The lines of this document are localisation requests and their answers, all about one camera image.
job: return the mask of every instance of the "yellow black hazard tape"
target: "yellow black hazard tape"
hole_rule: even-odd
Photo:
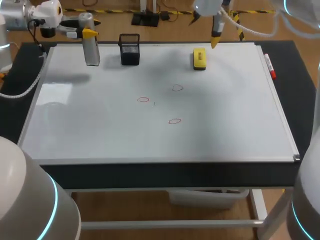
[[[84,9],[84,8],[65,8],[64,12],[88,12],[88,13],[96,13],[96,14],[134,14],[139,13],[138,10],[111,10],[111,9]],[[168,14],[178,14],[178,15],[192,15],[193,11],[162,11]],[[248,11],[231,11],[232,14],[273,14],[276,11],[274,10],[248,10]]]
[[[65,8],[64,12],[88,12],[92,14],[134,14],[140,13],[138,10],[110,10],[110,9],[84,9],[84,8]],[[162,11],[168,14],[192,15],[192,11]]]
[[[239,13],[233,12],[232,16],[233,16],[234,21],[236,21],[237,24],[240,24]],[[245,41],[246,38],[244,35],[244,31],[238,27],[236,27],[236,31],[238,32],[238,36],[239,36],[240,41]]]
[[[233,14],[274,14],[276,11],[275,10],[249,10],[249,11],[231,11]]]

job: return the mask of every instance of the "yellow eraser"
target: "yellow eraser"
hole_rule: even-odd
[[[206,67],[207,67],[206,49],[204,47],[198,47],[193,49],[193,69],[206,70]]]

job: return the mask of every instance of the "white robot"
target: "white robot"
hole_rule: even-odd
[[[195,0],[196,18],[214,16],[214,31],[223,29],[222,16],[244,31],[263,37],[273,33],[258,33],[234,22],[226,12],[228,0]],[[272,0],[278,16],[295,34],[304,38],[320,38],[294,29],[286,15],[320,28],[320,0]],[[0,72],[8,71],[12,62],[7,30],[31,30],[39,27],[44,37],[56,32],[69,38],[81,38],[87,65],[99,65],[100,57],[92,15],[63,17],[58,0],[32,6],[28,0],[0,0]],[[212,48],[217,41],[211,40]],[[320,96],[317,92],[313,133],[302,161],[287,214],[287,227],[293,240],[320,239]],[[81,217],[75,202],[27,154],[14,143],[0,137],[0,239],[1,240],[77,240]]]

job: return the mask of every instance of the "table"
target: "table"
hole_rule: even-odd
[[[313,110],[315,102],[315,87],[299,56],[299,53],[291,41],[259,41],[262,50],[268,53],[277,73],[274,85],[277,90],[283,111],[286,115],[293,138],[303,158],[311,138],[313,124]],[[55,43],[47,43],[47,48]],[[32,44],[23,44],[12,71],[5,81],[2,92],[5,94],[17,94],[22,92],[37,75],[34,64],[41,64],[37,57],[37,48]],[[0,118],[0,135],[14,142],[18,142],[24,120],[29,110],[34,91],[25,99],[16,102],[1,100],[0,109],[3,117]],[[166,188],[270,188],[287,187],[294,185],[299,163],[258,163],[258,162],[205,162],[205,163],[123,163],[123,164],[95,164],[90,165],[49,165],[43,168],[65,189],[166,189]],[[254,199],[259,192],[252,191]],[[137,223],[149,227],[207,227],[220,226],[255,226],[261,227],[259,235],[261,239],[267,239],[275,228],[274,219],[281,219],[285,213],[285,206],[290,198],[290,191],[282,196],[271,214],[266,217],[264,211],[257,212],[258,221],[249,222],[144,222]],[[135,223],[84,223],[87,229],[110,228],[138,228]]]

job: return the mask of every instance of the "yellow cap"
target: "yellow cap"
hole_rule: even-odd
[[[211,48],[214,49],[217,44],[219,43],[220,41],[220,37],[219,36],[212,36],[211,39],[210,39],[210,42],[211,42]]]
[[[82,38],[83,39],[90,39],[90,38],[98,36],[98,34],[99,34],[98,32],[93,31],[93,30],[91,30],[89,28],[84,28],[82,30]]]

